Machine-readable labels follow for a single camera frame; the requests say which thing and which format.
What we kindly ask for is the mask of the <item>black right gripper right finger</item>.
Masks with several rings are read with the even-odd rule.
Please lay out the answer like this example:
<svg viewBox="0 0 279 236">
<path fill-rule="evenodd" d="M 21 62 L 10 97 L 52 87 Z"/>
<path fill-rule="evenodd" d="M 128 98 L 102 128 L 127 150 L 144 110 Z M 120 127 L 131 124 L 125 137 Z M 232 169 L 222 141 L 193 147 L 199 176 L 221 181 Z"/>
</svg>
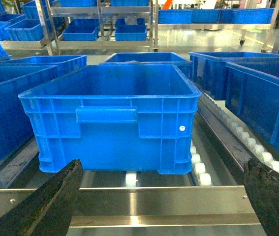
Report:
<svg viewBox="0 0 279 236">
<path fill-rule="evenodd" d="M 253 158 L 244 165 L 244 187 L 268 236 L 279 236 L 279 172 Z"/>
</svg>

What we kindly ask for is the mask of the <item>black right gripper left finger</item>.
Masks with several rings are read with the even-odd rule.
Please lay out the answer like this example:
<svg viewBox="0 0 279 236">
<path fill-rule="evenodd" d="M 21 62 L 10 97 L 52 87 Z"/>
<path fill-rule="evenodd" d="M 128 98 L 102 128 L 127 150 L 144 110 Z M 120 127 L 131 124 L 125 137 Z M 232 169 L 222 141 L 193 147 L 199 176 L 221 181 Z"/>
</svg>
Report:
<svg viewBox="0 0 279 236">
<path fill-rule="evenodd" d="M 75 159 L 0 217 L 0 236 L 67 234 L 83 176 Z"/>
</svg>

